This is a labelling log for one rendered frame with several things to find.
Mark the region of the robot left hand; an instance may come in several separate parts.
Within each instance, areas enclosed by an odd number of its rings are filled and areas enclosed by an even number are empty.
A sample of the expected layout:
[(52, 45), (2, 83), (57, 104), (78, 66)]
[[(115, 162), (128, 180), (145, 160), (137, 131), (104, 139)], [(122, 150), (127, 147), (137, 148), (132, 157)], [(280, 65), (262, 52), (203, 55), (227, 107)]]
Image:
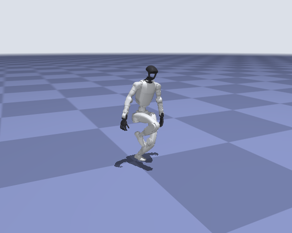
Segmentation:
[(163, 126), (163, 122), (164, 122), (164, 119), (163, 119), (164, 113), (161, 113), (161, 115), (159, 115), (159, 116), (160, 116), (159, 124), (160, 124), (160, 127), (162, 127)]

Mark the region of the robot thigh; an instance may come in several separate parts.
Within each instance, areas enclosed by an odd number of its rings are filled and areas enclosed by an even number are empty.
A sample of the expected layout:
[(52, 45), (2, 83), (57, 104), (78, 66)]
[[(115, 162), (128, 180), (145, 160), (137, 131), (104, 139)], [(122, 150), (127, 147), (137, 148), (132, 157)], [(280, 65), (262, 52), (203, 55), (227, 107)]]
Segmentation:
[[(151, 116), (154, 120), (157, 121), (155, 113), (149, 112), (148, 115)], [(148, 123), (148, 125), (150, 125), (150, 123)], [(157, 135), (157, 132), (155, 132), (153, 134), (150, 134), (150, 137), (147, 138), (147, 140), (146, 140), (146, 142), (147, 142), (148, 145), (150, 145), (150, 146), (154, 145), (155, 140), (156, 140), (156, 135)]]
[(150, 124), (154, 123), (156, 125), (155, 131), (160, 128), (160, 124), (156, 120), (154, 120), (151, 116), (145, 113), (133, 113), (132, 121), (133, 123), (138, 123), (138, 122), (150, 123)]

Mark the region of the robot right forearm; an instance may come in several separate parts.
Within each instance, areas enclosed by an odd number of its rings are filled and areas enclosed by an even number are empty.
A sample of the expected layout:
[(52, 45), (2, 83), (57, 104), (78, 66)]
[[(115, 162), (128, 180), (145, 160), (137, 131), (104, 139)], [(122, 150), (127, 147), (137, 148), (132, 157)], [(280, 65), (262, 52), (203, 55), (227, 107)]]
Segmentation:
[(125, 118), (126, 115), (128, 115), (130, 102), (131, 102), (131, 98), (127, 97), (127, 99), (125, 100), (125, 103), (124, 103), (124, 110), (123, 110), (122, 118)]

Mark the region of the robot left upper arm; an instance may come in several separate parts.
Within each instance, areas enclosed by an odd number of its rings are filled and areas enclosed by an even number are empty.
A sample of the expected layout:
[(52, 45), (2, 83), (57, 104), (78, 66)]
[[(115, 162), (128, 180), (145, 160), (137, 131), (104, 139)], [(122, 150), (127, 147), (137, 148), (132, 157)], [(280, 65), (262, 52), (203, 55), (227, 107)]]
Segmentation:
[(162, 102), (162, 100), (161, 100), (161, 85), (159, 83), (156, 83), (156, 85), (157, 85), (156, 90), (155, 90), (156, 102), (160, 103), (160, 102)]

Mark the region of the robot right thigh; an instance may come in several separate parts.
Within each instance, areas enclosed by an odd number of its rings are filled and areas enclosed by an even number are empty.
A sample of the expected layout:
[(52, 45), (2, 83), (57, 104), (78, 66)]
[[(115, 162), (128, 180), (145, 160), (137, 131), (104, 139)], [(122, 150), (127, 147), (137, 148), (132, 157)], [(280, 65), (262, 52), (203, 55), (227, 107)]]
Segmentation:
[(150, 123), (150, 124), (154, 123), (156, 125), (155, 131), (160, 128), (160, 124), (156, 120), (154, 120), (151, 116), (145, 113), (133, 113), (132, 121), (133, 123), (138, 123), (138, 122)]

